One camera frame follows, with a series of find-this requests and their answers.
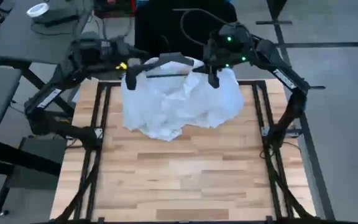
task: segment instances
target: floor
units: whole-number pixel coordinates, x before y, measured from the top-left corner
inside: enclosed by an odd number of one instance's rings
[[[255,25],[255,21],[270,19],[265,1],[232,2],[238,19],[251,32],[277,42],[273,26]],[[280,19],[293,22],[292,26],[281,26],[286,43],[358,42],[358,1],[289,0]],[[108,19],[108,37],[124,33],[128,23],[128,19]],[[85,30],[97,31],[95,21]],[[127,41],[133,43],[133,31]],[[293,68],[311,85],[327,87],[309,93],[306,115],[335,216],[338,220],[358,221],[358,47],[288,49],[288,55]],[[41,64],[33,64],[32,69],[46,80],[53,70]],[[249,65],[234,70],[239,78],[271,77]],[[15,99],[24,102],[33,91],[30,89],[29,84],[24,84]],[[9,110],[0,128],[0,141],[17,146],[17,139],[28,134],[31,133],[22,114]],[[317,213],[321,213],[310,175],[309,172]],[[53,196],[53,191],[13,189],[5,206],[11,214],[0,218],[0,223],[47,221]]]

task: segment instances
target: white cloth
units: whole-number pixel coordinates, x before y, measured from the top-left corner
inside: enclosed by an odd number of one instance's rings
[[[152,58],[146,63],[156,62]],[[124,127],[138,129],[153,139],[171,141],[182,134],[186,124],[216,128],[233,119],[244,106],[234,72],[229,68],[218,72],[220,87],[208,83],[207,74],[192,72],[203,65],[193,59],[194,66],[169,62],[136,78],[135,90],[128,90],[125,77],[121,81]],[[185,77],[147,78],[149,75],[181,74]]]

